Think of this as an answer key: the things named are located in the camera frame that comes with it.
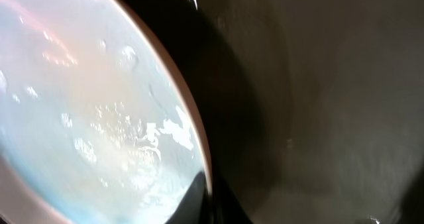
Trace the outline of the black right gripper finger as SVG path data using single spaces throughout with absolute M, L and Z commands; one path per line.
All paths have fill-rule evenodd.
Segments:
M 166 224 L 210 224 L 211 208 L 206 177 L 199 172 Z

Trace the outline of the white plate with blue stain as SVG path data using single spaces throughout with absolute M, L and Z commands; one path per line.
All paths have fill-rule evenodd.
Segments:
M 1 0 L 1 218 L 168 223 L 200 177 L 199 112 L 178 67 L 121 0 Z

